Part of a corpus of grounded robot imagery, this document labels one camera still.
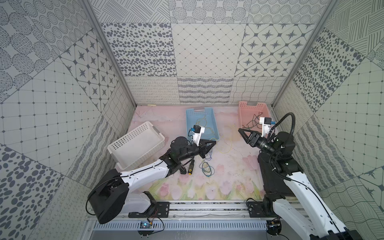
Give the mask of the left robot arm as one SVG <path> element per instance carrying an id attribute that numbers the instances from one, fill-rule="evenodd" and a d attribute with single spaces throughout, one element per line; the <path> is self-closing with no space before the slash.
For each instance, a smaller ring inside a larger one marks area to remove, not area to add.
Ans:
<path id="1" fill-rule="evenodd" d="M 167 152 L 152 164 L 128 172 L 108 171 L 90 192 L 86 204 L 92 207 L 99 224 L 106 224 L 119 214 L 153 217 L 157 212 L 157 201 L 150 192 L 136 194 L 135 190 L 177 171 L 186 174 L 182 162 L 193 160 L 195 156 L 205 158 L 216 144 L 215 140 L 201 139 L 196 144 L 185 137 L 178 137 L 171 142 Z"/>

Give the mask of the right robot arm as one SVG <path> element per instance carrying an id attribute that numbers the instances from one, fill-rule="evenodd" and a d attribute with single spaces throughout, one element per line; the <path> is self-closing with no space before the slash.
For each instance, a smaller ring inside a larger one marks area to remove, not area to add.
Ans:
<path id="1" fill-rule="evenodd" d="M 306 211 L 300 214 L 281 194 L 265 196 L 263 210 L 284 219 L 303 240 L 361 240 L 356 230 L 349 230 L 321 199 L 310 183 L 304 169 L 293 158 L 295 148 L 293 133 L 279 132 L 270 138 L 248 129 L 238 130 L 245 142 L 268 156 L 268 165 L 274 174 L 283 179 L 285 185 Z"/>

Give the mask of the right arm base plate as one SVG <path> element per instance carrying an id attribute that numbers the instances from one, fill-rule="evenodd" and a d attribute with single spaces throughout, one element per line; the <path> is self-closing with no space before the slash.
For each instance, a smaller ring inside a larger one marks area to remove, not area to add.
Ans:
<path id="1" fill-rule="evenodd" d="M 263 203 L 258 201 L 247 201 L 246 206 L 250 218 L 277 218 L 274 212 L 268 212 L 264 209 Z"/>

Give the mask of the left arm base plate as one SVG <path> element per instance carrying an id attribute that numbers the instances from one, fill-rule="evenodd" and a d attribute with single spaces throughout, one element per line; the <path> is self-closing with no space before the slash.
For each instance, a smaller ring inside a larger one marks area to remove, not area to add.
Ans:
<path id="1" fill-rule="evenodd" d="M 169 216 L 170 202 L 156 202 L 151 204 L 143 213 L 129 213 L 129 218 L 167 218 Z"/>

